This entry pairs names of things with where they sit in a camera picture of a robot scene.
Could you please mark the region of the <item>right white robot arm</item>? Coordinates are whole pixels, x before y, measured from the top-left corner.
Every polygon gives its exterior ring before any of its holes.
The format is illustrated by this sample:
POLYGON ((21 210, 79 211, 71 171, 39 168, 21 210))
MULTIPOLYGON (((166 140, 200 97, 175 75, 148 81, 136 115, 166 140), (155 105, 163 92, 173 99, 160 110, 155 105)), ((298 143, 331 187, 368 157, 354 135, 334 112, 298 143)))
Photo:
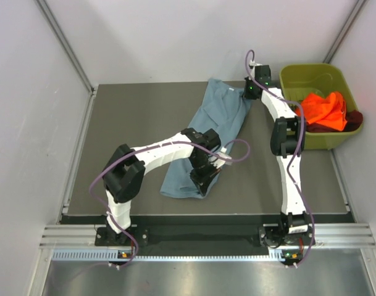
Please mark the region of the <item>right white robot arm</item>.
POLYGON ((246 70, 244 98, 259 99, 274 121, 270 150, 280 168, 283 200, 278 228, 265 230, 261 237, 263 244, 277 248, 292 244, 309 232, 309 215, 302 197, 300 177, 305 122, 292 109, 296 104, 284 99, 281 89, 271 87, 268 65, 249 61, 246 70))

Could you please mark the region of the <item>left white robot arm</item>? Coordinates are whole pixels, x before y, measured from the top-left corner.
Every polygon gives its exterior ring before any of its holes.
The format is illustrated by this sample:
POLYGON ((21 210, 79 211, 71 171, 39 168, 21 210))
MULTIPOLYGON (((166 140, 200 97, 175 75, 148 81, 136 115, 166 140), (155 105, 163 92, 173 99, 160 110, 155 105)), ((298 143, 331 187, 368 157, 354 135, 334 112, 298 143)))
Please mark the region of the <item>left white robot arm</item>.
POLYGON ((145 174, 185 158, 192 166, 190 179, 201 195, 206 195, 210 183, 230 159, 213 129, 200 133, 186 128, 151 146, 119 146, 101 175, 108 209, 106 225, 97 232, 97 244, 111 246, 126 243, 130 237, 131 201, 138 195, 145 174))

